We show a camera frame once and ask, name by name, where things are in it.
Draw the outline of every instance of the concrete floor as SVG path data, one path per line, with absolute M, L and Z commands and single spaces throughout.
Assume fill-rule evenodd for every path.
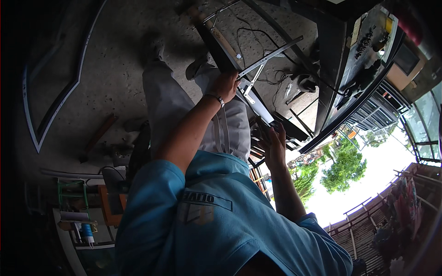
M 83 3 L 69 10 L 64 45 L 29 85 L 34 124 L 39 124 L 56 95 L 72 77 L 72 64 L 77 61 L 76 48 L 84 26 L 84 23 L 79 22 L 79 18 L 83 18 L 88 12 L 88 5 Z M 147 115 L 141 81 L 143 69 L 139 61 L 139 41 L 148 28 L 156 27 L 163 31 L 166 38 L 164 59 L 174 70 L 178 83 L 195 103 L 198 102 L 201 91 L 193 81 L 186 80 L 185 70 L 194 60 L 195 51 L 201 49 L 203 42 L 198 33 L 174 12 L 173 8 L 178 4 L 179 2 L 174 0 L 107 1 L 89 41 L 81 82 L 52 123 L 39 154 L 30 139 L 23 107 L 17 109 L 19 125 L 16 137 L 19 137 L 19 141 L 16 154 L 19 169 L 28 183 L 42 185 L 48 192 L 54 193 L 53 180 L 41 175 L 38 172 L 40 167 L 77 173 L 97 173 L 99 168 L 110 165 L 111 159 L 99 154 L 92 154 L 90 161 L 86 163 L 80 164 L 78 161 L 85 145 L 110 113 L 114 113 L 119 119 L 99 143 L 106 141 L 108 144 L 120 144 L 123 138 L 127 142 L 134 139 L 137 134 L 126 133 L 122 125 L 130 118 Z M 304 36 L 304 40 L 299 42 L 298 46 L 308 55 L 316 37 L 316 24 L 282 8 L 259 1 L 258 4 L 291 37 Z M 202 9 L 209 14 L 223 5 L 221 2 L 210 0 Z M 245 4 L 238 3 L 222 12 L 217 22 L 217 28 L 237 53 L 240 52 L 236 41 L 236 30 L 239 27 L 261 29 L 278 45 L 284 44 L 263 19 Z M 258 60 L 263 54 L 263 49 L 275 49 L 275 46 L 260 33 L 256 33 L 255 38 L 252 32 L 240 31 L 239 42 L 246 66 Z M 291 50 L 288 50 L 287 54 L 296 58 Z M 274 71 L 283 69 L 294 70 L 294 67 L 286 58 L 274 58 L 267 63 L 259 79 L 267 77 L 270 81 L 275 81 Z M 288 83 L 289 80 L 283 82 L 275 101 L 276 110 L 287 118 L 291 117 L 291 113 L 285 105 L 287 99 L 283 99 L 283 96 Z M 261 81 L 257 82 L 255 87 L 266 106 L 273 111 L 272 98 L 277 87 Z M 295 112 L 299 112 L 316 97 L 317 95 L 313 94 L 303 95 L 292 103 L 291 107 Z M 312 129 L 316 110 L 317 104 L 314 104 L 301 115 Z

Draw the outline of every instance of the metal pipe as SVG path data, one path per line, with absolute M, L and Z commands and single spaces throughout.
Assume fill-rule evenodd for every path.
M 309 105 L 306 106 L 306 108 L 304 108 L 300 113 L 298 113 L 298 115 L 301 115 L 301 113 L 303 113 L 303 112 L 304 112 L 307 108 L 309 108 L 314 102 L 316 102 L 317 99 L 319 99 L 319 97 L 316 98 L 316 99 L 314 99 L 313 102 L 309 103 Z
M 313 131 L 304 123 L 304 121 L 302 121 L 298 115 L 296 115 L 296 113 L 289 108 L 289 110 L 291 111 L 291 113 L 293 114 L 293 116 L 295 116 L 295 118 L 299 121 L 299 123 L 305 128 L 305 130 L 307 131 L 307 133 L 310 135 L 310 137 L 313 138 Z

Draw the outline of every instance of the black cable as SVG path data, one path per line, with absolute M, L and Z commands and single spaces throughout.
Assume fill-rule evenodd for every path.
M 278 44 L 276 44 L 276 42 L 270 37 L 270 35 L 268 34 L 268 33 L 266 33 L 265 31 L 263 31 L 263 30 L 255 30 L 255 29 L 248 29 L 248 28 L 238 28 L 238 30 L 249 30 L 249 31 L 253 31 L 253 32 L 260 32 L 260 33 L 263 33 L 263 34 L 265 34 L 269 39 L 270 39 L 270 41 L 277 47 L 277 48 L 279 48 L 279 46 L 278 46 Z M 312 71 L 310 71 L 310 70 L 308 70 L 307 68 L 305 68 L 304 66 L 302 66 L 302 65 L 300 65 L 299 63 L 297 63 L 297 62 L 295 62 L 294 60 L 292 60 L 289 56 L 287 56 L 287 54 L 285 53 L 285 52 L 281 52 L 290 62 L 292 62 L 293 64 L 295 64 L 295 65 L 297 65 L 297 66 L 299 66 L 299 67 L 302 67 L 304 70 L 306 70 L 307 72 L 309 72 L 310 74 L 312 74 L 313 76 L 317 76 L 318 77 L 318 79 L 323 83 L 323 84 L 325 84 L 328 88 L 330 88 L 330 89 L 332 89 L 336 94 L 339 94 L 339 95 L 341 95 L 341 96 L 344 96 L 345 94 L 344 93 L 341 93 L 341 92 L 339 92 L 339 91 L 337 91 L 335 88 L 333 88 L 333 87 L 331 87 L 325 80 L 323 80 L 322 78 L 320 78 L 316 73 L 313 73 Z
M 276 106 L 275 106 L 276 96 L 278 95 L 279 89 L 281 89 L 282 82 L 289 77 L 282 70 L 277 70 L 276 73 L 275 73 L 275 79 L 276 79 L 276 75 L 278 74 L 278 72 L 282 72 L 282 76 L 281 76 L 281 78 L 278 81 L 278 83 L 279 83 L 278 89 L 276 90 L 276 93 L 273 95 L 272 105 L 275 108 L 275 111 L 276 111 Z
M 239 18 L 237 15 L 235 15 L 235 16 L 236 16 L 236 18 L 238 18 L 238 20 L 240 20 L 240 21 L 242 21 L 242 22 L 244 22 L 244 23 L 246 23 L 246 24 L 248 24 L 248 25 L 250 26 L 250 24 L 249 24 L 247 21 L 245 21 L 244 19 Z M 240 30 L 251 30 L 251 29 L 247 29 L 247 28 L 238 28 L 238 29 L 236 30 L 236 43 L 238 44 L 238 48 L 239 48 L 239 50 L 240 50 L 241 57 L 243 58 L 243 64 L 244 64 L 244 69 L 245 69 L 245 68 L 246 68 L 246 59 L 245 59 L 245 57 L 244 57 L 244 55 L 243 55 L 243 52 L 242 52 L 242 50 L 241 50 L 240 40 L 239 40 L 239 37 L 238 37 L 238 32 L 239 32 Z M 265 52 L 264 52 L 264 46 L 262 45 L 261 42 L 259 42 L 258 38 L 256 37 L 255 32 L 252 31 L 252 33 L 253 33 L 253 35 L 255 36 L 255 40 L 259 43 L 259 45 L 261 45 L 261 48 L 263 49 L 263 57 L 264 57 L 264 55 L 265 55 Z
M 112 166 L 104 166 L 103 168 L 101 168 L 101 169 L 98 171 L 97 174 L 100 174 L 104 168 L 112 168 L 112 169 L 114 169 L 114 170 L 115 170 L 115 171 L 121 176 L 121 179 L 124 180 L 124 177 L 121 175 L 121 173 L 120 173 L 117 169 L 115 169 L 114 167 L 112 167 Z

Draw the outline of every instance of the sneaker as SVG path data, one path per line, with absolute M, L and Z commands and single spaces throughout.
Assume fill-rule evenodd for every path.
M 209 51 L 204 52 L 202 55 L 198 56 L 194 62 L 192 62 L 186 69 L 187 80 L 195 79 L 196 72 L 205 63 L 210 63 L 212 61 L 212 56 Z
M 145 62 L 163 60 L 164 38 L 158 31 L 150 31 L 143 37 L 143 56 Z

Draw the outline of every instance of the person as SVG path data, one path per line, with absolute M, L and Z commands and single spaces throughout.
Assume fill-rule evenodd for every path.
M 276 211 L 249 178 L 238 72 L 221 74 L 207 56 L 197 59 L 186 71 L 204 94 L 194 105 L 163 61 L 163 39 L 150 35 L 145 51 L 152 161 L 134 177 L 118 227 L 119 273 L 350 275 L 350 255 L 306 214 L 295 190 L 282 125 L 279 133 L 270 128 L 271 142 L 262 145 Z M 224 110 L 220 130 L 213 118 Z

